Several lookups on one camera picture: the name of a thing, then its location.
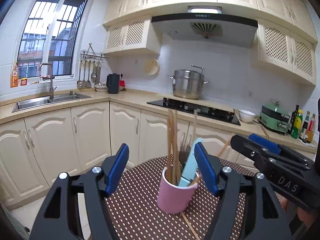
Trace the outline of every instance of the pot lid handle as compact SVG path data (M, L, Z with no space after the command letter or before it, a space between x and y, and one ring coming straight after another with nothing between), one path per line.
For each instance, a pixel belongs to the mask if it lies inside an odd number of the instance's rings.
M196 68L201 68L201 74L205 71L205 69L203 67L197 67L197 66L194 66L194 65L191 65L191 67L196 67Z

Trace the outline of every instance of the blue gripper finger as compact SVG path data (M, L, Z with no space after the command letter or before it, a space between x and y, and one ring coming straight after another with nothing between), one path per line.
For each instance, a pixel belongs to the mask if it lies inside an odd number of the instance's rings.
M201 171L202 177L204 179L205 185L207 189L213 194L216 195L218 193L217 187L217 175L214 171L219 171L222 168L222 164L220 160L217 158L217 161L209 161L210 156L205 150L202 143L197 143L195 145L195 158L198 163L198 168Z

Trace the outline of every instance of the kitchen counter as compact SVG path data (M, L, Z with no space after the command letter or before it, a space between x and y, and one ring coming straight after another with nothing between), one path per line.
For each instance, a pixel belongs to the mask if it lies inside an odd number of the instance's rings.
M17 111L15 113L12 113L12 109L15 105L15 103L7 104L4 106L0 106L0 124L10 122L16 119L24 118L27 116L35 115L35 114L41 114L53 110L58 110L58 109L63 109L63 108L68 108L68 107L73 107L73 106L80 106L80 105L86 105L86 104L92 104L92 103L98 103L98 102L115 102L119 104L124 104L127 106L132 106L136 107L139 109L143 109L146 111L151 111L154 113L158 114L168 114L168 109L159 107L159 106L153 106L150 104L147 104L149 101L154 101L154 100L159 100L162 99L165 95L163 94L157 94L157 93L152 93L152 92L147 92L147 91L141 91L141 90L127 90L127 91L121 91L119 94L108 94L104 92L95 92L93 89L91 90L79 90L81 94L90 96L91 98L85 98L85 99L78 99L78 100L73 100L73 101L67 101L67 102L60 102L60 103L55 103L55 104L50 104L47 106L38 106L38 107L33 107L30 109L25 109L21 111ZM197 100L188 100L192 101L192 103L198 103L199 101ZM193 114L188 114L185 112L179 112L178 111L178 118L193 122ZM248 136L252 133L255 133L261 137L266 138L265 133L261 129L260 125L256 123L243 123L241 122L240 125L235 125L227 122L222 122L219 120L214 120L202 116L198 116L198 124L201 125L206 125L209 127L241 134ZM295 149L315 153L316 148L312 148L309 146L306 146L302 144L299 140L293 139L290 135L280 135L274 132L271 132L269 130L266 130L267 134L269 135L269 139L275 143L283 144Z

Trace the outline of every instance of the brown polka dot tablecloth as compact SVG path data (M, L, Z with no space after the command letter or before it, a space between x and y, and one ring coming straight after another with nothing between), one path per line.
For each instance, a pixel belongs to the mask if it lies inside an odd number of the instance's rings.
M221 159L245 175L254 174L241 166ZM170 215L158 208L157 196L161 173L167 157L149 160L126 171L118 189L106 199L109 213L121 240L180 240L196 239L180 214ZM204 239L214 216L219 198L200 181L189 206L184 211L199 238ZM245 194L239 195L238 209L231 240L239 238L244 212Z

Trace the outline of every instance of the range hood vent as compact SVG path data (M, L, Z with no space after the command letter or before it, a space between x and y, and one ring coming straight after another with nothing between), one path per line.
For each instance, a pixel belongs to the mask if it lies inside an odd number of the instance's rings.
M211 13L176 13L155 16L154 28L174 40L212 41L249 48L258 28L256 20Z

